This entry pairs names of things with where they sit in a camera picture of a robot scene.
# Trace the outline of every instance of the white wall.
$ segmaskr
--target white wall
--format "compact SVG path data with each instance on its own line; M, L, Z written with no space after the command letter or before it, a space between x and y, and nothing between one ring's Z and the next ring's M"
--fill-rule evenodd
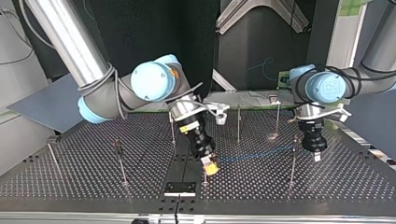
M338 68L353 66L365 11L366 5L361 7L359 15L337 16L327 65Z
M15 10L11 0L0 0L0 7ZM0 15L0 63L18 60L30 52L3 17ZM7 17L24 36L19 21ZM35 55L19 63L0 65L0 175L42 148L47 137L53 134L51 129L6 110L8 105L47 85Z

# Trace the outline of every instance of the dark background panel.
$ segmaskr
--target dark background panel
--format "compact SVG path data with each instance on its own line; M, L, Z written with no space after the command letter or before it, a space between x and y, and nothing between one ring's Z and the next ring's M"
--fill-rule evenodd
M175 54L192 86L211 86L219 1L100 0L92 11L111 62L128 74L142 62Z
M221 9L229 2L222 0ZM312 23L316 0L296 4ZM275 89L280 71L306 62L309 37L309 33L296 34L271 8L253 8L219 37L217 68L238 90ZM263 72L260 65L266 60Z

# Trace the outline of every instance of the perforated table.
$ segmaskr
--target perforated table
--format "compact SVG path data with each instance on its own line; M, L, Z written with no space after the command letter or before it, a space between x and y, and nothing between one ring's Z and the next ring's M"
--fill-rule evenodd
M239 143L237 112L228 114L224 126L206 117L220 164L208 186L188 140L176 133L173 146L168 114L132 114L87 124L63 139L54 148L59 166L46 148L22 161L0 178L0 211L396 217L396 173L341 130L324 130L329 148L322 161L297 152L290 183L292 137L302 136L296 123L287 123L291 112L281 111L279 137L269 140L276 112L242 111ZM117 137L127 188L112 146ZM196 196L164 197L171 181L195 182Z

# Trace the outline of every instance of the yellow object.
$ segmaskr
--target yellow object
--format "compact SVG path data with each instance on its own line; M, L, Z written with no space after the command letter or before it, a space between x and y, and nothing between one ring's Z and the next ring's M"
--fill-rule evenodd
M213 162L206 165L204 168L207 175L215 175L219 170L218 165Z
M181 133L186 133L189 130L189 126L186 125L186 126L180 127L179 129L180 129Z

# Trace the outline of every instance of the blue cable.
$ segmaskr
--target blue cable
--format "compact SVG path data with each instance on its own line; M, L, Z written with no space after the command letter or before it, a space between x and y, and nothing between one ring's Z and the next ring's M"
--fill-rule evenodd
M266 66L267 64L270 64L270 63L273 63L273 62L274 62L274 58L273 58L273 57L268 57L267 59L265 59L265 61L264 61L263 63L260 63L260 64L258 64L258 65L255 65L255 66L249 68L249 69L247 70L247 73L248 73L250 70L252 70L252 69L261 67L261 68L262 68L262 74L264 75L265 78L267 78L268 80L271 80L271 81L277 81L277 79L275 79L275 78L270 78L270 77L268 77L268 76L266 75L266 73L265 73L265 66Z
M274 154L274 153L276 153L276 152L278 152L280 150L286 150L286 149L292 149L292 147L277 147L277 148L275 148L273 150L264 151L264 152L256 153L256 154L248 154L248 155L244 155L244 156L221 158L221 159L218 159L218 161L219 162L245 161L245 160L249 160L249 159L261 158L261 157L269 156L269 155Z

